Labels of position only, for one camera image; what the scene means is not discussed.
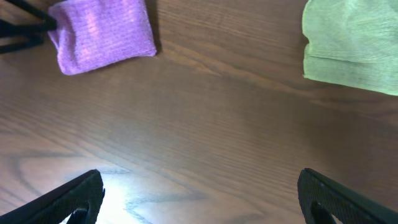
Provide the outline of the purple microfiber cloth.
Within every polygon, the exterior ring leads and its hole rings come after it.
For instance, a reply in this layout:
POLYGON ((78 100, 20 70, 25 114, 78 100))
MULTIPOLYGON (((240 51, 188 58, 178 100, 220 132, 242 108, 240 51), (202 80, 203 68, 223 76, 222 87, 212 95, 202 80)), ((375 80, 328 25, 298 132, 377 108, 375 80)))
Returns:
POLYGON ((157 53, 144 0, 72 0, 49 7, 49 32, 65 75, 157 53))

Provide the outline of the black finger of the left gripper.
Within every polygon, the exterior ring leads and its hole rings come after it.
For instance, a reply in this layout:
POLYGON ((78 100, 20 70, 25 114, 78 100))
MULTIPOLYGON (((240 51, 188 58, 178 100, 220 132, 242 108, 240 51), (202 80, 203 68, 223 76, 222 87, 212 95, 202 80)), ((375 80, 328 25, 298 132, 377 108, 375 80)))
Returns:
POLYGON ((1 46, 1 54, 25 50, 43 44, 43 34, 55 30, 55 20, 45 21, 42 24, 14 25, 1 20, 1 39, 14 39, 17 42, 1 46))

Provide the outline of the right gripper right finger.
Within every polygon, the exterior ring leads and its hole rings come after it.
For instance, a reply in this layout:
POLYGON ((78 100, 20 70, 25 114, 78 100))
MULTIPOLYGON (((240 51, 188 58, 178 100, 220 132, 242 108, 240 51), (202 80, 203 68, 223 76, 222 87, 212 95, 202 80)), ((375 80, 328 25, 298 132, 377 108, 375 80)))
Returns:
POLYGON ((397 224, 397 212, 313 169, 301 171, 297 188, 306 224, 397 224))

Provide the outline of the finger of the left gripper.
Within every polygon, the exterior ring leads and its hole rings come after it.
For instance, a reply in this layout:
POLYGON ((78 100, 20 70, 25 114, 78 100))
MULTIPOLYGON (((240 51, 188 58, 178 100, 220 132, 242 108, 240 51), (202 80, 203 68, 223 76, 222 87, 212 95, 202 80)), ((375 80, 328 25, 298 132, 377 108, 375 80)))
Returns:
POLYGON ((57 28, 57 22, 52 16, 34 7, 28 2, 23 0, 6 0, 6 2, 32 14, 36 18, 40 19, 42 23, 32 25, 14 25, 1 19, 1 31, 50 31, 57 28))

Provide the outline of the green microfiber cloth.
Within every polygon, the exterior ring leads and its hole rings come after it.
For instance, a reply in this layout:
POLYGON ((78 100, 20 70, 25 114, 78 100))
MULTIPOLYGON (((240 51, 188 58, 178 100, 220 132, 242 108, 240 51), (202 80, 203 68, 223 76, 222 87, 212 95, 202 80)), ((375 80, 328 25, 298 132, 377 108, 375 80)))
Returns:
POLYGON ((397 95, 397 0, 309 0, 303 75, 397 95))

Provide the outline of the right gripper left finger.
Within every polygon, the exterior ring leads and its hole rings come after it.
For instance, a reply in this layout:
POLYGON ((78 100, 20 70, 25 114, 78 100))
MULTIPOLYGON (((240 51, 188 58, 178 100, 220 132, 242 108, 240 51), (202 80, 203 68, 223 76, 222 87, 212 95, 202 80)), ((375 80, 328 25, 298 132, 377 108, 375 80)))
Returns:
POLYGON ((93 169, 1 215, 1 224, 95 224, 104 199, 101 174, 93 169))

